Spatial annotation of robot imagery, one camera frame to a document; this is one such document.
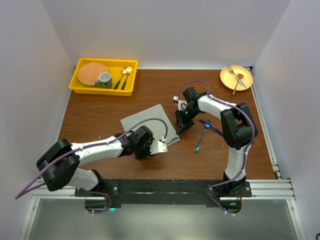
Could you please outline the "grey cloth napkin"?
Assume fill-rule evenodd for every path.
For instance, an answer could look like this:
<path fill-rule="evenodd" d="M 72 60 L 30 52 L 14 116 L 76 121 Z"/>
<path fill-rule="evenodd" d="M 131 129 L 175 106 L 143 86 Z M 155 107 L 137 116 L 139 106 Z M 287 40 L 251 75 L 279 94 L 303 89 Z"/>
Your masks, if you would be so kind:
<path fill-rule="evenodd" d="M 135 124 L 150 118 L 159 118 L 166 123 L 168 127 L 168 133 L 164 142 L 167 144 L 168 147 L 180 141 L 180 137 L 176 134 L 176 130 L 173 127 L 172 123 L 170 122 L 161 104 L 154 105 L 138 113 L 129 115 L 121 119 L 120 123 L 123 130 L 127 131 Z M 134 128 L 134 130 L 136 130 L 140 126 L 148 127 L 152 131 L 153 137 L 155 140 L 161 140 L 162 137 L 165 136 L 165 132 L 166 132 L 165 125 L 159 120 L 146 121 L 140 124 L 139 126 L 137 126 L 136 128 Z"/>

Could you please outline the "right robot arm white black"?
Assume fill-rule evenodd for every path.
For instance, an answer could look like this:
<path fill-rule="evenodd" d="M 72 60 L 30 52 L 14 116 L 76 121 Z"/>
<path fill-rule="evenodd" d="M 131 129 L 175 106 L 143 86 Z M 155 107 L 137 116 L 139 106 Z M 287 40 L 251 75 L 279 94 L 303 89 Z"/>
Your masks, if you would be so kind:
<path fill-rule="evenodd" d="M 223 182 L 211 188 L 223 186 L 223 192 L 230 197 L 240 190 L 240 182 L 246 178 L 246 164 L 249 150 L 257 135 L 257 128 L 247 104 L 234 104 L 214 97 L 208 92 L 198 93 L 193 87 L 183 92 L 185 100 L 175 95 L 173 102 L 178 105 L 175 111 L 180 134 L 194 125 L 193 118 L 200 113 L 208 113 L 221 120 L 223 138 L 229 147 L 227 168 Z"/>

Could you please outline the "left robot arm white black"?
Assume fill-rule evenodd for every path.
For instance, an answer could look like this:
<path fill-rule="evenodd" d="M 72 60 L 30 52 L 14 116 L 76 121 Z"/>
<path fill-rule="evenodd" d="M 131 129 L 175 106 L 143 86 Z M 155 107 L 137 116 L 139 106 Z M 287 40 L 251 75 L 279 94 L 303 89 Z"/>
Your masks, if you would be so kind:
<path fill-rule="evenodd" d="M 145 125 L 132 131 L 128 136 L 120 133 L 104 140 L 88 143 L 69 143 L 58 140 L 37 162 L 36 166 L 49 191 L 65 186 L 85 189 L 92 196 L 99 196 L 104 190 L 102 178 L 96 170 L 80 167 L 107 158 L 134 155 L 137 160 L 152 157 L 152 131 Z"/>

